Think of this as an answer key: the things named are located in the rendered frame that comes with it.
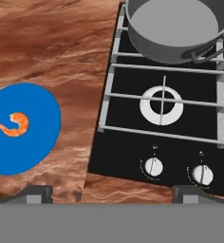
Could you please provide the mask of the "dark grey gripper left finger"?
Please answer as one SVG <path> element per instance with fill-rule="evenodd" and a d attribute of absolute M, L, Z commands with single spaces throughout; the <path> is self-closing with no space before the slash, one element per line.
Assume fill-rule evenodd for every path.
<path fill-rule="evenodd" d="M 29 185 L 17 195 L 0 199 L 0 203 L 52 204 L 52 193 L 50 185 Z"/>

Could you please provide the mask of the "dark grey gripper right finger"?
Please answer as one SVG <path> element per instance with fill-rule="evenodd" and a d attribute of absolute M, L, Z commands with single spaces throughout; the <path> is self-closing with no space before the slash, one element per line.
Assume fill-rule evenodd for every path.
<path fill-rule="evenodd" d="M 176 204 L 224 204 L 224 199 L 208 195 L 193 185 L 176 185 L 173 187 L 172 202 Z"/>

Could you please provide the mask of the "grey pot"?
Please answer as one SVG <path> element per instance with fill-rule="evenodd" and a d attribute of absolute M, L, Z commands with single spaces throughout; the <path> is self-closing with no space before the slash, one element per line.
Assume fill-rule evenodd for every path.
<path fill-rule="evenodd" d="M 128 36 L 135 49 L 164 64 L 202 64 L 224 40 L 224 0 L 125 0 Z"/>

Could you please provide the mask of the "white hob knob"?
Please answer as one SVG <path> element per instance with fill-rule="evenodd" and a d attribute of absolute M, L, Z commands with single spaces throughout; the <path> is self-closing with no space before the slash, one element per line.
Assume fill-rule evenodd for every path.
<path fill-rule="evenodd" d="M 193 178 L 197 183 L 208 186 L 214 179 L 214 173 L 210 167 L 201 164 L 193 170 Z"/>
<path fill-rule="evenodd" d="M 150 158 L 145 162 L 145 171 L 153 177 L 157 177 L 162 173 L 163 165 L 162 162 L 156 158 Z"/>

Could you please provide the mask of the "blue plate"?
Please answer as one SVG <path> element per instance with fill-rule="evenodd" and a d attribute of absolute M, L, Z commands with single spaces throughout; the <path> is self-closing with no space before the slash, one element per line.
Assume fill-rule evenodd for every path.
<path fill-rule="evenodd" d="M 14 112 L 28 117 L 28 131 L 9 137 L 0 129 L 0 175 L 5 176 L 23 173 L 41 162 L 53 148 L 61 127 L 59 105 L 38 84 L 11 84 L 0 89 L 0 123 L 17 128 L 9 119 Z"/>

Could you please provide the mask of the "orange shrimp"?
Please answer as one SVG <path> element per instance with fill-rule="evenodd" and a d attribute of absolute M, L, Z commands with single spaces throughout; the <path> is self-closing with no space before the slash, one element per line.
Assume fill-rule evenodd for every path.
<path fill-rule="evenodd" d="M 5 125 L 0 123 L 0 130 L 8 137 L 20 137 L 28 131 L 29 121 L 28 116 L 20 113 L 14 112 L 9 115 L 11 122 L 18 125 L 17 128 L 7 128 Z"/>

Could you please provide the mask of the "black hob with grey grates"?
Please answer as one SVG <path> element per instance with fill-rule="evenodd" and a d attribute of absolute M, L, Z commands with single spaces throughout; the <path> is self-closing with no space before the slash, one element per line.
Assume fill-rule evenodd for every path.
<path fill-rule="evenodd" d="M 224 40 L 202 57 L 173 65 L 143 56 L 128 36 L 122 0 L 89 172 L 224 196 Z M 144 167 L 153 157 L 163 165 L 157 177 Z M 208 186 L 193 178 L 201 164 L 214 173 Z"/>

